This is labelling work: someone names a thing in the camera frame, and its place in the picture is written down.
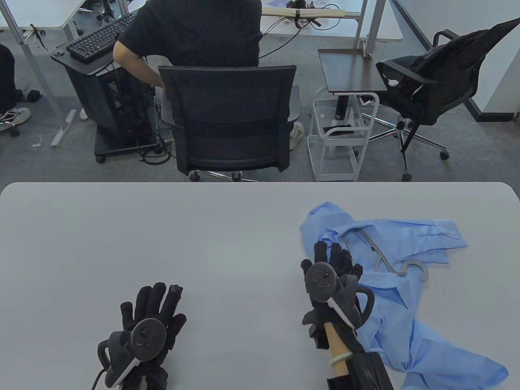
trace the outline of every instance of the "black t-shirt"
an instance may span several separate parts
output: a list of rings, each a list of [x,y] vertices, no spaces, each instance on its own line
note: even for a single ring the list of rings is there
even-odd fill
[[[148,0],[118,40],[173,65],[258,66],[261,0]]]

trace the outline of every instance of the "round tracker puck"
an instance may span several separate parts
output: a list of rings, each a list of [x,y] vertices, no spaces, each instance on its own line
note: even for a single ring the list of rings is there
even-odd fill
[[[309,268],[305,275],[305,285],[311,297],[325,303],[336,291],[337,275],[329,263],[319,262]]]
[[[136,325],[130,336],[130,348],[140,361],[159,354],[166,342],[166,328],[156,318],[147,318]]]

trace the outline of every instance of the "shirt sleeve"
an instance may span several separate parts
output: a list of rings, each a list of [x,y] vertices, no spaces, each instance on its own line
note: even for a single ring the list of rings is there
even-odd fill
[[[134,20],[118,37],[118,41],[140,57],[162,55],[159,46],[159,29],[148,1],[137,13]]]

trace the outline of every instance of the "mesh chair back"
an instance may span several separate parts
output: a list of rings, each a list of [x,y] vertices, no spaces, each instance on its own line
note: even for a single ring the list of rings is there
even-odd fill
[[[292,125],[287,119],[296,66],[159,71],[172,104],[181,172],[288,165],[285,146]]]

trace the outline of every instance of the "tabletop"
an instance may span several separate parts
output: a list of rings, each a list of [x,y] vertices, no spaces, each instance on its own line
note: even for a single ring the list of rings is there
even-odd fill
[[[518,389],[520,202],[500,183],[34,183],[0,197],[0,376],[6,388],[89,388],[119,305],[185,289],[170,389],[326,388],[327,351],[301,325],[306,214],[454,219],[469,247],[432,267],[418,318],[510,370]],[[404,379],[391,373],[396,388]]]
[[[48,30],[61,30],[74,16],[85,0],[6,0],[20,28],[30,24]],[[7,22],[0,13],[0,27],[6,29]]]
[[[146,0],[134,0],[132,1],[128,9],[132,12],[136,9],[139,9],[143,6]],[[366,39],[368,32],[370,30],[370,23],[372,22],[372,16],[374,15],[376,0],[369,0],[367,4],[367,10],[365,13],[365,21],[363,22],[363,27],[361,28],[361,38]],[[263,6],[273,6],[271,3],[276,4],[285,4],[285,1],[281,0],[262,0]],[[362,0],[337,0],[334,1],[334,4],[337,4],[341,9],[345,9],[348,11],[361,11]],[[324,0],[315,1],[316,8],[323,7],[329,4]],[[274,22],[276,22],[279,18],[275,16],[263,16],[261,21],[260,30],[262,32],[267,31],[269,26],[271,26]],[[334,26],[337,23],[336,19],[319,19],[319,22],[323,24],[320,29],[327,29],[329,27]],[[357,30],[357,22],[355,20],[343,19],[339,22],[339,24],[327,31],[318,31],[313,29],[311,26],[305,27],[300,35],[315,35],[315,36],[339,36],[339,37],[347,37],[354,38],[356,36]],[[278,26],[276,26],[272,34],[279,35],[294,35],[298,30],[294,26],[293,23],[281,22]],[[384,42],[390,41],[400,41],[402,39],[402,33],[397,24],[397,19],[395,18],[394,11],[392,10],[392,6],[386,2],[385,10],[383,12],[383,18],[381,19],[381,26],[379,27],[378,32],[378,40]]]

